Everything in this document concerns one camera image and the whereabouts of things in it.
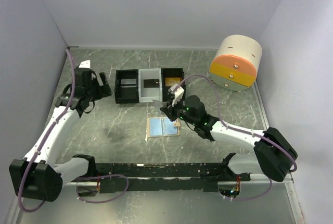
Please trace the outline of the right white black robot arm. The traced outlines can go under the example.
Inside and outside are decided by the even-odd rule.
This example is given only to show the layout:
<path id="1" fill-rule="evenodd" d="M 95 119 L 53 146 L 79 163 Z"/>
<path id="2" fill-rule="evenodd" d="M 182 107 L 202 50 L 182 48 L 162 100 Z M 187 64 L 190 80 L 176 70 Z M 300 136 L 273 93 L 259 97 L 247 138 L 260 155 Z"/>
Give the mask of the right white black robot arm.
<path id="1" fill-rule="evenodd" d="M 276 128 L 251 130 L 221 122 L 206 112 L 196 95 L 177 103 L 171 99 L 160 111 L 171 121 L 179 119 L 192 125 L 202 139 L 224 141 L 254 152 L 253 155 L 231 156 L 228 164 L 221 168 L 221 176 L 226 181 L 234 180 L 241 173 L 263 173 L 273 181 L 282 182 L 296 169 L 298 154 Z"/>

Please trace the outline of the beige leather card holder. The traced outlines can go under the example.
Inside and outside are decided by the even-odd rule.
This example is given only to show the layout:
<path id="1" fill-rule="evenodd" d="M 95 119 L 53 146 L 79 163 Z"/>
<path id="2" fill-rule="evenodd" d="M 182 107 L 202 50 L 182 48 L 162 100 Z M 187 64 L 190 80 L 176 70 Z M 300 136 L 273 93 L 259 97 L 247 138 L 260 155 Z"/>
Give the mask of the beige leather card holder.
<path id="1" fill-rule="evenodd" d="M 165 136 L 179 136 L 180 129 L 181 123 L 178 119 L 171 121 L 168 117 L 148 117 L 145 140 Z"/>

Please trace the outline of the silver Chlitina VIP card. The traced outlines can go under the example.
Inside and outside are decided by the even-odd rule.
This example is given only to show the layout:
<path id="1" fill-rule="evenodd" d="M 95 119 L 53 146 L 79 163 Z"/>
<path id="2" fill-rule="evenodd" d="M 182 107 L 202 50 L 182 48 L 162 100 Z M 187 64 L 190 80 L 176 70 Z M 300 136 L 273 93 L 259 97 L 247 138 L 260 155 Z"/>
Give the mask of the silver Chlitina VIP card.
<path id="1" fill-rule="evenodd" d="M 156 100 L 156 99 L 153 99 L 152 102 L 153 102 L 153 105 L 155 106 L 155 108 L 157 108 L 158 110 L 161 107 L 164 107 L 166 105 L 166 102 L 162 102 L 162 101 L 159 101 L 159 100 Z"/>

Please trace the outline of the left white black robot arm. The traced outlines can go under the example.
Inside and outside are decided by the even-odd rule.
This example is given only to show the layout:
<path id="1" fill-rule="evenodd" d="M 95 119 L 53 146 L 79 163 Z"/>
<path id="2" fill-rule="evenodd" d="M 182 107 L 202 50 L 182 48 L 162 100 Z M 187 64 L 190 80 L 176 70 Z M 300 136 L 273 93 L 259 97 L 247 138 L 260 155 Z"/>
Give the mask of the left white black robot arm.
<path id="1" fill-rule="evenodd" d="M 15 159 L 9 166 L 18 197 L 53 202 L 67 183 L 78 177 L 90 182 L 97 176 L 91 155 L 76 154 L 69 162 L 56 165 L 65 139 L 86 109 L 112 94 L 105 73 L 76 67 L 74 75 L 75 84 L 68 84 L 57 98 L 52 117 L 36 144 L 23 159 Z"/>

